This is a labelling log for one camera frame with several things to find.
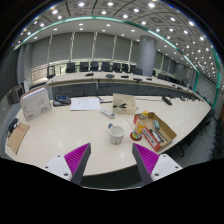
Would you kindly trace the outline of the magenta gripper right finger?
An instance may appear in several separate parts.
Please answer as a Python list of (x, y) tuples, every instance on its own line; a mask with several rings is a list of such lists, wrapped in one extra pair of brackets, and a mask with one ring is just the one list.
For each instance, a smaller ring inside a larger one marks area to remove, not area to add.
[(159, 155), (136, 143), (132, 146), (132, 154), (136, 160), (142, 184), (152, 183), (151, 174), (159, 159)]

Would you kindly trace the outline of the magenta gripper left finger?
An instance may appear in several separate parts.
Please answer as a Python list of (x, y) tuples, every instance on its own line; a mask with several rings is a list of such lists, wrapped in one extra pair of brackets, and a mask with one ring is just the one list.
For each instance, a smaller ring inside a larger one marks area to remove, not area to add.
[(82, 145), (64, 156), (72, 173), (71, 182), (79, 185), (91, 154), (91, 144)]

